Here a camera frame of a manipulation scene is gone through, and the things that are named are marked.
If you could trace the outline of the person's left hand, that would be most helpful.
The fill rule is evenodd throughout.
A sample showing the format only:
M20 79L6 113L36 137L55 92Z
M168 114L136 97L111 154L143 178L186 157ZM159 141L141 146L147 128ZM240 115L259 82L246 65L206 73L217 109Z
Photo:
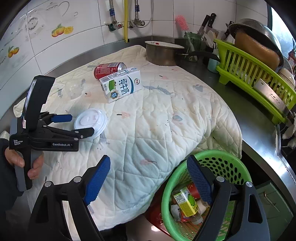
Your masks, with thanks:
M25 166L24 159L15 150L10 150L9 148L6 148L4 151L4 155L6 160L10 163L10 165L15 165L21 168ZM43 164L44 164L44 154L42 153L33 162L32 168L28 171L28 177L31 180L35 180L38 178Z

